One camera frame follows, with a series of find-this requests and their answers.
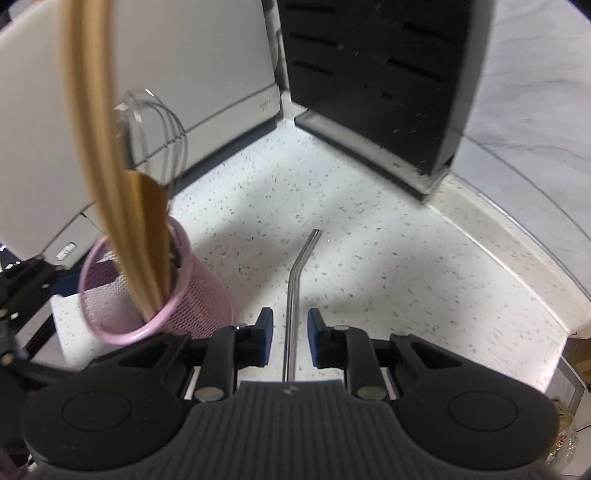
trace wooden spatula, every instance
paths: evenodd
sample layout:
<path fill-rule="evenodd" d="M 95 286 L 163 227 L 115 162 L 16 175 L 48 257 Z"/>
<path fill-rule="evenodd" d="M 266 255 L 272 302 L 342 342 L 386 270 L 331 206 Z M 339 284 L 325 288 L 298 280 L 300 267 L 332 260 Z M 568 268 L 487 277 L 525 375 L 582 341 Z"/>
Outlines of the wooden spatula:
<path fill-rule="evenodd" d="M 127 179 L 139 227 L 138 243 L 147 249 L 158 290 L 166 301 L 170 294 L 170 234 L 167 226 L 166 190 L 139 171 L 128 171 Z"/>

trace white appliance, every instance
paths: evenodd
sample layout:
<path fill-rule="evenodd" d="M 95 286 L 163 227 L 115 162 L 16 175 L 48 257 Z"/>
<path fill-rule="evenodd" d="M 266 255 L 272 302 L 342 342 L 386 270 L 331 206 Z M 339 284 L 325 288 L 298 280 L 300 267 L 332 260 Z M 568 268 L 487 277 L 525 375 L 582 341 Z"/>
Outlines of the white appliance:
<path fill-rule="evenodd" d="M 279 111 L 261 0 L 115 5 L 118 94 L 148 88 L 178 115 L 189 132 L 187 168 Z M 0 241 L 20 258 L 44 254 L 70 267 L 101 232 L 60 61 L 59 0 L 29 7 L 0 31 Z M 149 152 L 164 144 L 156 120 L 146 118 Z M 158 153 L 148 162 L 161 171 Z"/>

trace utensil holder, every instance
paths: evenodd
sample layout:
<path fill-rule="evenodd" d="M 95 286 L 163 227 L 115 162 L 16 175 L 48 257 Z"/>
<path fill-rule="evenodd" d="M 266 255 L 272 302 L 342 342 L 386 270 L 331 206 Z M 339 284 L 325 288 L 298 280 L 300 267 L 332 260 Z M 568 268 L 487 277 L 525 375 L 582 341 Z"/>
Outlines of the utensil holder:
<path fill-rule="evenodd" d="M 172 217 L 168 224 L 180 267 L 170 298 L 147 323 L 131 299 L 125 275 L 115 268 L 108 237 L 90 250 L 78 284 L 80 307 L 89 329 L 103 342 L 129 345 L 159 331 L 206 338 L 232 324 L 229 292 L 193 254 L 183 227 Z"/>

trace wooden chopsticks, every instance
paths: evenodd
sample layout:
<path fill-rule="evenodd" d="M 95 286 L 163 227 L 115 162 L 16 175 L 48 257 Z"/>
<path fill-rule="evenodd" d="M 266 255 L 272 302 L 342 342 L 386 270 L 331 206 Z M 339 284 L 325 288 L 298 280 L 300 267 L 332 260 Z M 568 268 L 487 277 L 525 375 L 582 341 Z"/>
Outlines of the wooden chopsticks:
<path fill-rule="evenodd" d="M 116 138 L 111 72 L 113 0 L 63 0 L 64 88 L 80 163 L 145 321 L 164 305 L 167 291 L 148 250 L 145 205 L 137 201 Z"/>

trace black knife block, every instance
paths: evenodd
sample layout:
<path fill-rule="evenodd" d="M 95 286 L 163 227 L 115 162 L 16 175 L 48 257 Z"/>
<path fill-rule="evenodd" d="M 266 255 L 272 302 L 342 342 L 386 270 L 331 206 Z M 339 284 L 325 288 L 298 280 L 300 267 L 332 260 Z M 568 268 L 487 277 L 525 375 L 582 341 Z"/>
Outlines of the black knife block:
<path fill-rule="evenodd" d="M 343 135 L 350 130 L 394 154 L 419 176 L 440 178 L 470 111 L 493 0 L 278 4 L 292 100 L 345 127 Z M 343 144 L 309 128 L 305 116 L 296 124 Z M 376 166 L 367 155 L 345 149 Z"/>

